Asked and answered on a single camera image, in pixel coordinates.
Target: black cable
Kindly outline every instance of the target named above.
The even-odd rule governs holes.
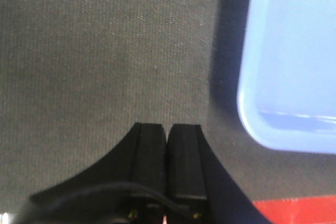
[[[52,203],[43,207],[42,211],[44,211],[45,213],[56,211],[59,208],[61,208],[64,204],[67,204],[71,201],[75,201],[79,197],[87,197],[96,193],[101,193],[103,191],[121,191],[121,190],[132,191],[135,193],[146,193],[151,197],[151,199],[154,199],[157,202],[161,203],[162,205],[170,208],[177,214],[180,214],[186,218],[190,219],[193,218],[193,213],[187,211],[186,209],[181,207],[181,205],[178,205],[177,203],[173,202],[172,200],[168,199],[161,193],[151,188],[133,182],[111,182],[111,183],[98,184],[87,188],[81,188],[64,196],[60,196]]]

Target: black device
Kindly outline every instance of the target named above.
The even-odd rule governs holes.
[[[29,197],[13,224],[270,224],[239,189],[199,125],[136,123],[106,156]]]

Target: red stripe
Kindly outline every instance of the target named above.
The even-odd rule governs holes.
[[[274,224],[335,224],[336,196],[255,201]]]

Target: blue plastic tray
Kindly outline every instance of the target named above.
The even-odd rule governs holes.
[[[336,153],[336,0],[250,0],[238,110],[279,150]]]

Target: gray fabric surface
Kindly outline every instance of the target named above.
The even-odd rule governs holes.
[[[92,164],[135,121],[201,124],[251,199],[335,194],[334,156],[265,149],[219,104],[226,98],[210,88],[221,84],[214,69],[225,70],[212,56],[217,8],[1,0],[0,212]]]

